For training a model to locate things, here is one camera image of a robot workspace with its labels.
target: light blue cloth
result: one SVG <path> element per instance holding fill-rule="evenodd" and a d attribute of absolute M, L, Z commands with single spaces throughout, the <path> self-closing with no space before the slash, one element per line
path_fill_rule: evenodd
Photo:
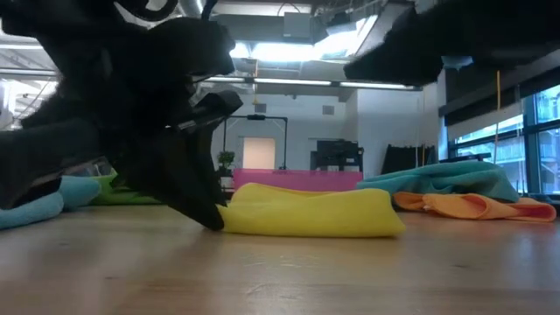
<path fill-rule="evenodd" d="M 477 193 L 497 200 L 517 202 L 519 193 L 504 170 L 487 162 L 432 164 L 408 171 L 365 179 L 358 189 L 377 188 L 408 193 Z"/>
<path fill-rule="evenodd" d="M 10 210 L 0 209 L 0 229 L 16 228 L 44 221 L 65 211 L 87 206 L 101 192 L 92 178 L 63 176 L 58 192 Z"/>

